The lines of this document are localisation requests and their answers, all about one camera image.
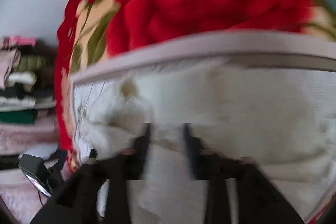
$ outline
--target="stack of folded clothes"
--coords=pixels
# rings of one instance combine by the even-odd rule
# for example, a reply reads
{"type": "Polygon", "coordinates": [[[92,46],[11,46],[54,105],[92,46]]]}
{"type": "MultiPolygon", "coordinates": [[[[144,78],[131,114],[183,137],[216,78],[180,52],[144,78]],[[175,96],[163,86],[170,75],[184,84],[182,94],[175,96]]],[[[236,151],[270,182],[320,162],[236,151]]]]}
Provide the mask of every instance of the stack of folded clothes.
{"type": "Polygon", "coordinates": [[[32,124],[36,108],[54,101],[52,85],[38,77],[52,58],[37,54],[35,44],[32,38],[0,38],[0,123],[32,124]]]}

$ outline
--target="black object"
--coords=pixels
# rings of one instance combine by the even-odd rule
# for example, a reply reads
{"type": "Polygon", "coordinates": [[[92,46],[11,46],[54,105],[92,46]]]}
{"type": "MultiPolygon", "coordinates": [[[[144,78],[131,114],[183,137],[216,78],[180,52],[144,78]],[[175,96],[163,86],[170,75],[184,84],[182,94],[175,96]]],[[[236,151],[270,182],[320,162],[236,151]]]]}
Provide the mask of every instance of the black object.
{"type": "Polygon", "coordinates": [[[128,207],[129,179],[139,179],[146,161],[151,125],[144,136],[136,138],[133,149],[125,150],[108,160],[93,160],[92,150],[85,163],[38,212],[31,224],[98,224],[97,193],[110,179],[109,193],[102,223],[130,224],[128,207]]]}
{"type": "Polygon", "coordinates": [[[0,156],[0,170],[8,170],[17,168],[19,164],[19,159],[17,158],[19,155],[5,155],[0,156]]]}
{"type": "Polygon", "coordinates": [[[1,224],[20,224],[11,211],[7,208],[3,199],[0,197],[0,223],[1,224]]]}
{"type": "Polygon", "coordinates": [[[37,190],[37,193],[39,195],[39,200],[40,200],[41,205],[44,206],[44,204],[42,202],[42,199],[41,199],[41,192],[39,190],[37,190]]]}
{"type": "Polygon", "coordinates": [[[64,182],[60,171],[66,156],[67,152],[60,150],[58,162],[47,169],[42,158],[23,154],[18,166],[38,191],[49,198],[57,186],[64,182]]]}
{"type": "Polygon", "coordinates": [[[14,86],[7,87],[4,90],[0,89],[0,97],[23,99],[26,95],[23,89],[23,84],[15,83],[14,86]]]}
{"type": "Polygon", "coordinates": [[[196,180],[208,180],[205,224],[231,223],[225,179],[235,178],[240,224],[303,224],[293,207],[271,182],[247,162],[227,159],[192,137],[184,126],[184,140],[191,172],[196,180]]]}

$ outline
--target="cable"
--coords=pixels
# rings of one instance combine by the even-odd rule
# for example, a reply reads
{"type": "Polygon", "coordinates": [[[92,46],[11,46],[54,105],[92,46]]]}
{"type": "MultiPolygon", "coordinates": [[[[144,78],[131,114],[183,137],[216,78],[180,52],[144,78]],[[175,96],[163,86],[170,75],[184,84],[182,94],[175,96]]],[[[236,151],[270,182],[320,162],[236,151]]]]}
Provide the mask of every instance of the cable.
{"type": "Polygon", "coordinates": [[[40,199],[40,203],[42,205],[42,207],[44,206],[44,204],[42,203],[42,199],[41,199],[41,192],[39,190],[37,190],[37,192],[39,193],[39,199],[40,199]]]}

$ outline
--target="pink clothing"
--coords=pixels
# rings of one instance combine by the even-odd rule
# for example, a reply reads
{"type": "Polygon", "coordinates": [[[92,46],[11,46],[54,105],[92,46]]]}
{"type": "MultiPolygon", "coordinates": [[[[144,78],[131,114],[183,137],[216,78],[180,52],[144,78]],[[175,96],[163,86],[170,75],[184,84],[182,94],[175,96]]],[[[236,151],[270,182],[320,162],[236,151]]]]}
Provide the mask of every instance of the pink clothing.
{"type": "Polygon", "coordinates": [[[35,46],[36,44],[36,39],[35,38],[29,38],[29,37],[11,37],[9,39],[9,45],[11,47],[18,45],[18,46],[24,46],[24,45],[31,45],[35,46]]]}
{"type": "Polygon", "coordinates": [[[17,49],[0,51],[0,89],[6,88],[6,80],[12,68],[19,65],[21,52],[17,49]]]}
{"type": "Polygon", "coordinates": [[[0,38],[0,49],[2,48],[11,48],[14,46],[35,46],[36,45],[36,39],[35,38],[29,38],[29,37],[4,37],[0,38]]]}
{"type": "Polygon", "coordinates": [[[40,143],[59,140],[58,125],[53,115],[37,118],[32,125],[0,123],[0,132],[0,155],[24,153],[40,143]]]}

